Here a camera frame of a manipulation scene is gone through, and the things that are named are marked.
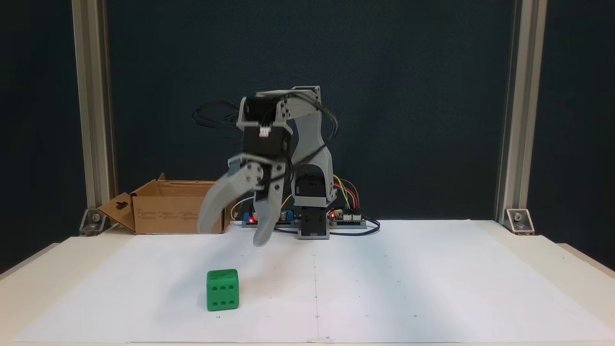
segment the white paper sheet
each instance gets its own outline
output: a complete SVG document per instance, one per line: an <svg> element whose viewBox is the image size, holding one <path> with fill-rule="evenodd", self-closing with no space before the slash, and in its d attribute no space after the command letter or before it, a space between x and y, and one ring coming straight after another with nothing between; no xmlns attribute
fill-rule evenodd
<svg viewBox="0 0 615 346"><path fill-rule="evenodd" d="M253 230L136 236L18 341L538 342L610 330L470 221L386 221L298 241ZM236 268L240 307L208 312L209 270Z"/></svg>

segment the wire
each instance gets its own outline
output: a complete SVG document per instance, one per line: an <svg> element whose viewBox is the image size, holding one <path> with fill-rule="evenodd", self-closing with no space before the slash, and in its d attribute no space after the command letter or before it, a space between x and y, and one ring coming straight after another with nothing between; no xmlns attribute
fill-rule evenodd
<svg viewBox="0 0 615 346"><path fill-rule="evenodd" d="M214 105L222 105L225 107L229 107L229 108L232 108L234 111L224 116L225 121L217 121L217 120L208 118L202 114L204 110ZM235 129L243 133L237 126L235 126L235 123L237 122L238 117L239 117L239 106L237 106L236 104L232 102L226 101L226 100L212 100L209 102L205 102L204 104L199 106L197 109L195 109L194 112L192 113L192 121L194 121L194 123L199 126L207 127L209 129L225 127L225 128Z"/></svg>
<svg viewBox="0 0 615 346"><path fill-rule="evenodd" d="M364 235L372 235L374 233L377 233L380 231L380 222L367 217L365 215L363 215L363 218L371 223L373 223L374 225L376 225L374 228L372 228L371 230L367 230L365 232L359 232L359 233L338 233L338 232L329 232L329 234L331 235L341 235L341 236L364 236ZM298 231L289 231L289 230L283 230L281 228L274 228L276 231L281 232L281 233L289 233L289 234L297 234Z"/></svg>
<svg viewBox="0 0 615 346"><path fill-rule="evenodd" d="M337 175L333 174L333 177L338 180L339 185L342 188L342 194L344 195L344 199L346 200L346 207L350 208L350 203L348 203L348 194L345 192L344 184L342 184L342 181Z"/></svg>
<svg viewBox="0 0 615 346"><path fill-rule="evenodd" d="M342 190L341 186L338 183L333 184L333 186L339 190ZM353 208L357 208L357 199L355 198L354 194L352 193L352 191L346 189L346 193L351 197L352 199L352 207Z"/></svg>
<svg viewBox="0 0 615 346"><path fill-rule="evenodd" d="M354 189L354 193L357 196L357 207L361 206L361 201L359 200L359 191L357 190L357 188L354 186L353 183L351 183L350 181L346 180L346 179L342 179L343 181L347 182L348 184L350 184L350 186L352 186L352 188Z"/></svg>
<svg viewBox="0 0 615 346"><path fill-rule="evenodd" d="M288 200L289 200L292 196L293 196L293 195L292 195L292 194L290 194L288 197L286 197L286 199L284 200L284 203L282 203L282 206L281 206L280 208L284 207L284 204L286 204L286 202L288 202Z"/></svg>
<svg viewBox="0 0 615 346"><path fill-rule="evenodd" d="M254 196L250 196L250 197L248 197L248 198L244 198L244 199L242 199L241 201L239 201L239 202L235 203L235 205L231 208L231 218L232 218L233 220L235 220L235 218L234 218L234 217L233 217L233 215L232 215L232 211L233 211L233 210L234 210L234 209L235 209L238 205L242 204L242 203L243 203L243 202L245 202L245 201L249 201L250 199L253 199L253 198L254 198Z"/></svg>

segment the metal bracket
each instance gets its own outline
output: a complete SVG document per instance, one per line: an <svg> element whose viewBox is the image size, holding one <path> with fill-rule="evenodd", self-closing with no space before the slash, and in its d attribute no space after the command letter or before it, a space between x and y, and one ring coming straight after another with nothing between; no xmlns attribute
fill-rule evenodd
<svg viewBox="0 0 615 346"><path fill-rule="evenodd" d="M111 227L111 221L98 209L86 209L79 226L79 235L93 236L103 233Z"/></svg>
<svg viewBox="0 0 615 346"><path fill-rule="evenodd" d="M536 235L530 211L527 209L506 209L504 226L515 235Z"/></svg>

